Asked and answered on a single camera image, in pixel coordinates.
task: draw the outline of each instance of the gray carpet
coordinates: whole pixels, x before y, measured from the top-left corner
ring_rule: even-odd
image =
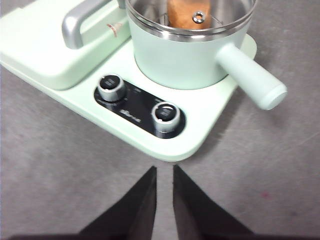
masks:
[[[1,13],[32,0],[2,0]],[[261,0],[256,60],[288,86],[276,109],[241,91],[180,166],[262,234],[320,236],[320,1]],[[1,69],[1,232],[77,233],[158,167],[154,240],[178,239],[172,164],[154,159]]]

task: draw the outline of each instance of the silver knob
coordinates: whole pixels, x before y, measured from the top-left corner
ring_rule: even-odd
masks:
[[[121,76],[108,74],[99,80],[98,91],[103,100],[112,103],[126,95],[126,85]]]
[[[170,102],[160,102],[152,109],[154,127],[161,133],[173,132],[180,123],[180,109]]]

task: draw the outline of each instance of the cooking pot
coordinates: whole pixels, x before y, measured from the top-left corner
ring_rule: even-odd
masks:
[[[209,11],[191,9],[184,20],[205,28],[173,27],[170,1],[179,1],[177,16],[188,2],[208,2]],[[231,75],[261,109],[274,108],[286,86],[239,50],[257,1],[126,0],[138,67],[152,81],[179,90],[206,88]]]

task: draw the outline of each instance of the brand logo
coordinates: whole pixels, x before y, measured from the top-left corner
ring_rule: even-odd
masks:
[[[141,119],[131,115],[131,113],[128,110],[120,110],[120,113],[127,116],[128,118],[131,118],[132,120],[136,121],[137,123],[141,123]]]

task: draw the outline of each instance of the bread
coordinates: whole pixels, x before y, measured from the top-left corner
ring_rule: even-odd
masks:
[[[168,0],[167,8],[170,27],[190,30],[211,27],[210,0]],[[198,11],[205,14],[205,21],[200,24],[193,21],[193,15]]]

